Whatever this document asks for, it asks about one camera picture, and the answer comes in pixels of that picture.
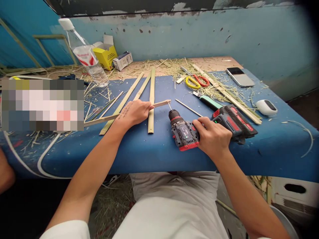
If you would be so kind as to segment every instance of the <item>blue tablecloth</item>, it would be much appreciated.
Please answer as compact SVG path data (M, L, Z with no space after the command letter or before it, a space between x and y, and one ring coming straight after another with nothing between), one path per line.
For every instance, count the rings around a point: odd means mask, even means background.
M319 141L316 140L319 132L270 89L267 89L265 84L260 82L253 74L246 69L244 71L256 83L250 89L239 88L245 98L249 99L253 90L255 91L254 102L261 99L270 100L278 108L278 114L272 117L271 121L269 121L269 118L263 118L262 125L253 124L258 134L254 138L247 139L245 145L230 144L230 150L240 168L246 175L278 176L319 182ZM225 72L213 72L216 76L222 74L220 77L222 79L225 78L225 84L236 86L229 76L223 73ZM133 100L144 80L145 78L142 78L129 100ZM111 81L110 89L112 95L116 97L121 91L128 90L134 81L135 79L126 79L123 83ZM189 92L192 90L187 88L184 83L176 85L176 89L174 89L174 82L171 76L159 76L156 77L155 81L155 102L171 99L172 109L178 110L185 120L197 119L198 116L174 99L182 101L203 116L212 117L213 111L196 96L190 94ZM102 90L97 88L92 90L93 97L90 101L98 106L105 106L107 99L98 94L100 91ZM148 83L140 99L148 101L149 96L150 83ZM113 114L122 98L123 96L120 97L105 116ZM168 105L155 109L154 134L147 134L147 120L132 127L126 133L110 170L111 174L216 170L214 163L200 149L196 148L185 152L179 151L170 132L169 110ZM302 127L294 123L282 123L287 120L295 120L302 123L311 131L315 139L312 150L304 158L301 158L301 156L310 146L310 136ZM63 139L63 141L55 143L45 156L42 168L52 175L72 177L88 153L101 139L102 136L99 136L99 132L104 125L105 123L101 123L87 127L84 131L75 132ZM30 140L30 137L26 137L30 133L15 132L10 136L10 140L16 146L15 150L22 160L32 170L39 173L37 161L52 140L50 137L44 138L52 132L41 133L41 137L37 140L41 144L34 145L33 148L29 146L24 153L21 150ZM17 174L22 178L34 177L14 157L3 135L1 135L0 143L3 144L2 147L8 157L8 161Z

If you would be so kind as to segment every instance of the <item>bottle label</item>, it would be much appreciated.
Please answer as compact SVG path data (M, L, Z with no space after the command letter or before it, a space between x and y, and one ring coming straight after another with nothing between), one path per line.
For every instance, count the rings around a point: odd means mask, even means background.
M98 63L91 46L79 46L73 50L73 53L84 66L93 66Z

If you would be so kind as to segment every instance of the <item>white shirt sleeve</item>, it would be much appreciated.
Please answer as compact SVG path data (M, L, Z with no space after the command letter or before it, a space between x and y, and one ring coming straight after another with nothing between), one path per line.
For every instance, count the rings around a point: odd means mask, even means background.
M89 227L85 221L66 221L45 231L40 239L90 239Z

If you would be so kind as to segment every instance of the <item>drill battery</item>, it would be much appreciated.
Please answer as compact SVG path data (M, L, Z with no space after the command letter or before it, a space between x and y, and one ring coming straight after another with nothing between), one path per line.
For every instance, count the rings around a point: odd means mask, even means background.
M215 111L213 121L229 129L233 133L233 141L239 144L244 144L245 138L258 134L234 105L223 106Z

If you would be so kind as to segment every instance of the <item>yellow box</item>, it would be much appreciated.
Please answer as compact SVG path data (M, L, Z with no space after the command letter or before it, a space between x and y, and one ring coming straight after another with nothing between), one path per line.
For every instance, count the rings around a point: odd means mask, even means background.
M99 60L101 66L107 70L112 70L113 59L117 57L117 53L113 43L113 37L104 35L103 42L99 41L93 44L93 52Z

